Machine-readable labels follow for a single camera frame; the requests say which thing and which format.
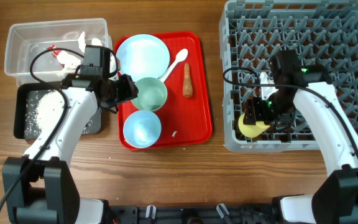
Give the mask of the yellow plastic cup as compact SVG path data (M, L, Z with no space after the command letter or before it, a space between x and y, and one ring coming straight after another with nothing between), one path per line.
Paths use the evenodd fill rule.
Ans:
M255 125L253 124L244 124L245 114L242 114L239 117L239 120L237 122L239 131L247 138L255 138L257 136L260 136L264 131L268 130L270 125L265 124L263 121L257 121Z

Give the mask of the green bowl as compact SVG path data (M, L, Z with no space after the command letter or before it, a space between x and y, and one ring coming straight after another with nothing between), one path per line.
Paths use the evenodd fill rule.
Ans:
M142 78L135 82L135 86L139 92L132 104L138 110L157 111L167 101L167 87L157 78Z

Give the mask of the small light blue bowl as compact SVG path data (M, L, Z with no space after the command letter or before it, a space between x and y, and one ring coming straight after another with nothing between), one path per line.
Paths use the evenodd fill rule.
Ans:
M162 133L159 117L147 110L132 113L125 121L123 134L126 142L138 149L154 145Z

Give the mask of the white tissue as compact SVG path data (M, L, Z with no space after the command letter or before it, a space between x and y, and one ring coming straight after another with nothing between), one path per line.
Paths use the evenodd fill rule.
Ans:
M63 70L75 70L81 64L79 58L64 50L57 55L57 60L63 66Z
M86 37L86 32L82 32L79 36L79 38L77 38L77 42L79 45L79 48L83 48L86 45L97 45L97 46L102 46L102 42L100 39L98 38L92 38L92 39L88 39Z

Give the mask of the white rice pile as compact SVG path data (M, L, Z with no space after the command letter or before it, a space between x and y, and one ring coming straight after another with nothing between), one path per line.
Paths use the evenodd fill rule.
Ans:
M62 113L62 108L59 108L59 105L63 105L63 99L55 90L51 95L45 95L41 99L37 107L37 123L42 131L55 127Z

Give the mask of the red snack wrapper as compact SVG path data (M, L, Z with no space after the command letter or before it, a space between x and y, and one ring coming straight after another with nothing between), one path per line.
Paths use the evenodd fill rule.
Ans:
M59 58L59 55L63 52L63 50L57 50L56 45L51 45L48 50L50 50L50 53L53 55L53 57L58 61L58 63L65 67L65 64L62 62L62 60Z

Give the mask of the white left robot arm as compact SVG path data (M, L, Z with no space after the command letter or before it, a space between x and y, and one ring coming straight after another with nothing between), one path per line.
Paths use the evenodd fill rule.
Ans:
M118 61L113 50L87 45L81 58L83 63L60 86L39 80L60 95L52 105L60 117L22 157L8 157L2 167L5 194L0 212L5 205L11 223L116 221L107 200L80 197L69 165L92 115L100 108L118 113L118 106L136 98L139 91L129 75L112 80L118 73L110 70L110 62Z

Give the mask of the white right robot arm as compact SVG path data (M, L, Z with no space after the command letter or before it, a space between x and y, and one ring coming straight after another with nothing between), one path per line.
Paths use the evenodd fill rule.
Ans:
M247 101L241 133L254 138L279 116L298 110L323 155L328 178L313 195L277 199L277 220L286 223L358 223L358 135L343 111L327 69L302 65L294 50L271 57L273 76L262 72L260 96Z

